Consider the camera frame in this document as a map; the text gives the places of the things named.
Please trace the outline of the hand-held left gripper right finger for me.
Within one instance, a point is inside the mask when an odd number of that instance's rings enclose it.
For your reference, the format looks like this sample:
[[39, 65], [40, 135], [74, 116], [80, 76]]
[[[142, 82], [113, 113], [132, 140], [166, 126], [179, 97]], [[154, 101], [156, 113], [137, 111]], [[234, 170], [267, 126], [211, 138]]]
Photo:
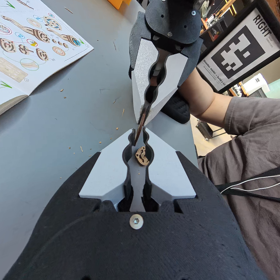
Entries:
[[142, 204], [146, 212], [157, 212], [165, 201], [193, 199], [196, 192], [177, 152], [147, 128], [143, 128], [146, 167]]

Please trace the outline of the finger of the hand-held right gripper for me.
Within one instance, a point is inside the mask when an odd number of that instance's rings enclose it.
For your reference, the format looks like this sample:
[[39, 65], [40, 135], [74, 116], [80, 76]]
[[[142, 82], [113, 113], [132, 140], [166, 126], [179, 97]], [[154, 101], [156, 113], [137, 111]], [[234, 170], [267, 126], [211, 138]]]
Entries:
[[163, 108], [178, 89], [178, 83], [188, 58], [182, 54], [167, 56], [164, 64], [164, 77], [156, 88], [156, 94], [146, 114], [146, 126]]
[[150, 71], [157, 63], [159, 52], [152, 41], [141, 39], [134, 69], [131, 71], [133, 107], [139, 124], [145, 107], [145, 92], [150, 85]]

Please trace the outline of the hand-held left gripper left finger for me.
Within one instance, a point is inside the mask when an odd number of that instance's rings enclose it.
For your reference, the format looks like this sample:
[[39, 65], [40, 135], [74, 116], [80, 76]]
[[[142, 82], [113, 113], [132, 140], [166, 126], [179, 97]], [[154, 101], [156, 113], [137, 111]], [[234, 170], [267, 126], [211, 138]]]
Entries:
[[118, 204], [131, 193], [128, 161], [132, 157], [133, 144], [134, 129], [129, 129], [101, 150], [79, 192], [80, 198], [111, 201], [118, 211]]

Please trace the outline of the oval wooden model part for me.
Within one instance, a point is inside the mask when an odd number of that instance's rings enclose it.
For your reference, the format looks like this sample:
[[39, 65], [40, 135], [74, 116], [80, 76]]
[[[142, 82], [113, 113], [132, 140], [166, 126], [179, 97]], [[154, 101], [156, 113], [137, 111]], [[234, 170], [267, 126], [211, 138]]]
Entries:
[[152, 162], [152, 150], [145, 146], [141, 146], [135, 153], [136, 163], [140, 167], [150, 166]]

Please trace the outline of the round wooden disc part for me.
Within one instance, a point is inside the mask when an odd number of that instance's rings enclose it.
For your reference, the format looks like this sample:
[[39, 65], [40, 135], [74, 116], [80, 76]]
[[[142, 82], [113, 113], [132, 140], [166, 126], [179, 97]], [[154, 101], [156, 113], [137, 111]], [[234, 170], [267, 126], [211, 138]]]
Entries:
[[138, 141], [139, 136], [140, 136], [140, 133], [142, 131], [142, 127], [143, 127], [143, 125], [145, 123], [146, 111], [147, 111], [147, 108], [144, 108], [144, 110], [143, 110], [143, 112], [141, 114], [141, 118], [140, 118], [140, 121], [139, 121], [138, 129], [137, 129], [137, 132], [135, 134], [135, 140], [134, 140], [133, 146], [136, 146], [137, 141]]

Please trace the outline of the person's right forearm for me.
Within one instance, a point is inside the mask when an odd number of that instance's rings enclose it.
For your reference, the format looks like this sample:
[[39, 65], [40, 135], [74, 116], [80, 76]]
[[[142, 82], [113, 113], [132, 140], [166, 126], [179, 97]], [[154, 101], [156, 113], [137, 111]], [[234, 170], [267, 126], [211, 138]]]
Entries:
[[232, 97], [215, 93], [196, 68], [178, 91], [188, 103], [190, 113], [194, 117], [225, 128], [225, 116]]

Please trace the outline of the scattered wood splinters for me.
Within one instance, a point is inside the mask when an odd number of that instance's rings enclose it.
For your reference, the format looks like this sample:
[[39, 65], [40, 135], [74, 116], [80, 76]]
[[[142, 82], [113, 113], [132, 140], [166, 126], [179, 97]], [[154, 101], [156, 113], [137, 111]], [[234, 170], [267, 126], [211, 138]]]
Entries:
[[108, 1], [68, 4], [75, 27], [94, 50], [57, 77], [57, 140], [60, 148], [82, 162], [133, 127], [128, 38], [131, 23]]

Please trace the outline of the yellow plastic bin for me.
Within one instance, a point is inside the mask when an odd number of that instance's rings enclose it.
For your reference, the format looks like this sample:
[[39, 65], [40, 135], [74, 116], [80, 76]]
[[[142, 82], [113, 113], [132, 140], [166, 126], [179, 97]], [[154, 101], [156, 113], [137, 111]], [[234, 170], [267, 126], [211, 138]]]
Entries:
[[108, 0], [108, 2], [109, 2], [110, 4], [112, 4], [112, 6], [113, 6], [115, 9], [119, 10], [120, 7], [121, 7], [121, 4], [122, 4], [123, 2], [124, 2], [126, 5], [129, 5], [130, 2], [131, 2], [131, 0]]

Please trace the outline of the black cart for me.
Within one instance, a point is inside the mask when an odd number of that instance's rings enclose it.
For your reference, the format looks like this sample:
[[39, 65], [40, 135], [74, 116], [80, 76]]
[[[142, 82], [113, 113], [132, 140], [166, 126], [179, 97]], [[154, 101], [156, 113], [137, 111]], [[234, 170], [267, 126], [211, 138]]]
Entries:
[[216, 132], [222, 130], [223, 128], [219, 128], [219, 129], [213, 131], [212, 128], [210, 128], [210, 126], [208, 125], [208, 123], [201, 121], [199, 119], [197, 119], [197, 121], [198, 121], [198, 123], [196, 125], [196, 128], [198, 128], [198, 130], [200, 131], [200, 133], [202, 134], [202, 136], [204, 137], [204, 139], [206, 141], [226, 134], [226, 132], [216, 134]]

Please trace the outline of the white marker sign board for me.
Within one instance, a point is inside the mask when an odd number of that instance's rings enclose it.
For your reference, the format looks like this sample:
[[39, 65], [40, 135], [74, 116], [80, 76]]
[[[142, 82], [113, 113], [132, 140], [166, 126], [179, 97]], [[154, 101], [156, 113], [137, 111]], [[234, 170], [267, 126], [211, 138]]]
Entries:
[[267, 1], [254, 1], [197, 70], [221, 93], [278, 58], [279, 51], [279, 20]]

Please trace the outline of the illustrated instruction booklet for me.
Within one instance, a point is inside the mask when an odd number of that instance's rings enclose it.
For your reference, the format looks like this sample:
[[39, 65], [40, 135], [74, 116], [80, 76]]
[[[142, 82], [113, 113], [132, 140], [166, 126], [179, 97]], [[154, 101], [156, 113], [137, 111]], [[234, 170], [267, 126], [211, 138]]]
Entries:
[[93, 49], [42, 1], [1, 1], [0, 114]]

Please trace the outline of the white storage crate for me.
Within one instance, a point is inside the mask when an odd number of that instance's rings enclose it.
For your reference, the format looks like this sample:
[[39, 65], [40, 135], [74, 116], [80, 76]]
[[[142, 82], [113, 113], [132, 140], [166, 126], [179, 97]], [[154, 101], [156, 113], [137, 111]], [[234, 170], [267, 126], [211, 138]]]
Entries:
[[267, 98], [270, 91], [267, 81], [260, 73], [244, 83], [243, 89], [245, 97]]

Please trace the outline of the person's grey shirt torso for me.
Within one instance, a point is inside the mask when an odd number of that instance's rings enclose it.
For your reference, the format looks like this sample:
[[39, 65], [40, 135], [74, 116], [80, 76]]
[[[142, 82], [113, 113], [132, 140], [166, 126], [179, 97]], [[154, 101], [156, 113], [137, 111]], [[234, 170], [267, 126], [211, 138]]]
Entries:
[[[236, 137], [198, 159], [199, 169], [214, 185], [220, 185], [278, 168], [279, 117], [279, 99], [233, 97], [225, 115], [225, 131]], [[279, 202], [236, 195], [224, 198], [259, 267], [269, 279], [279, 279]]]

